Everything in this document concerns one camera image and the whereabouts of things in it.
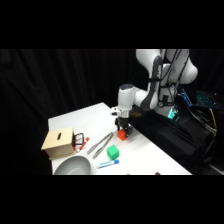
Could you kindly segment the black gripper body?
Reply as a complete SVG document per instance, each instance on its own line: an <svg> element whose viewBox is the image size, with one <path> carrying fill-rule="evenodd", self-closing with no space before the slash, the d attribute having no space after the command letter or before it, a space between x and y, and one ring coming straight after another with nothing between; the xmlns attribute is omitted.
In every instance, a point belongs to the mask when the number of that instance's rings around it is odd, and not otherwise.
<svg viewBox="0 0 224 224"><path fill-rule="evenodd" d="M116 119L115 119L115 125L116 126L120 126L121 129L124 129L125 131L127 130L128 127L130 127L130 124L129 124L129 119L128 118L123 118L121 116L118 116Z"/></svg>

